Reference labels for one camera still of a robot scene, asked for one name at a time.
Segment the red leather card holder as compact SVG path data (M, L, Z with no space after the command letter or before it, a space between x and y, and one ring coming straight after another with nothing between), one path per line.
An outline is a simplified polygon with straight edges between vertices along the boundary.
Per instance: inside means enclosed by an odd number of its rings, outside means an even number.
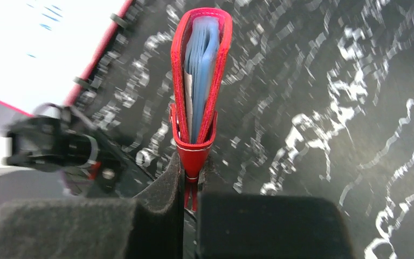
M216 101L232 39L232 18L218 8L186 12L171 46L175 102L170 121L184 168L184 206L196 211L199 175L216 137Z

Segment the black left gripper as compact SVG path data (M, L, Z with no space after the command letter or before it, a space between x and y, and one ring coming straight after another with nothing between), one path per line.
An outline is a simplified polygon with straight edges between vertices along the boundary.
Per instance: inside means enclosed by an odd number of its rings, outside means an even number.
M133 197L154 181L72 106L42 104L34 117L10 124L5 137L10 143L4 165L62 171L74 195Z

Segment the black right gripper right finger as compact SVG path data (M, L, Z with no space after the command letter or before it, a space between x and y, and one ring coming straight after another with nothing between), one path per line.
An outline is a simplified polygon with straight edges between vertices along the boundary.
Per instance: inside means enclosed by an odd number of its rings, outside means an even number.
M208 158L197 198L197 258L353 258L342 216L312 196L239 194Z

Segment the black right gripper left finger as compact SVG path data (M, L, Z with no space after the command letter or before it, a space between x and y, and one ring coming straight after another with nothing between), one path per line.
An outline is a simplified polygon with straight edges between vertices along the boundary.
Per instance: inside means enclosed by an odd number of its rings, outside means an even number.
M182 258L181 163L133 198L16 200L0 206L0 258Z

